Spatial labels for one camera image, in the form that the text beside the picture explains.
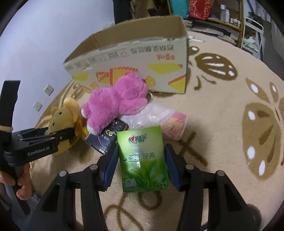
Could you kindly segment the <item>person's left hand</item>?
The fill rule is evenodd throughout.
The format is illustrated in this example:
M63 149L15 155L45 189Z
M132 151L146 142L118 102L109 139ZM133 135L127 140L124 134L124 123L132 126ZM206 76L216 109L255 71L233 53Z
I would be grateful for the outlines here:
M6 172L1 171L1 183L14 186L15 180ZM23 166L23 172L19 177L17 184L21 187L16 196L20 200L28 200L32 196L31 183L30 183L30 164L27 163Z

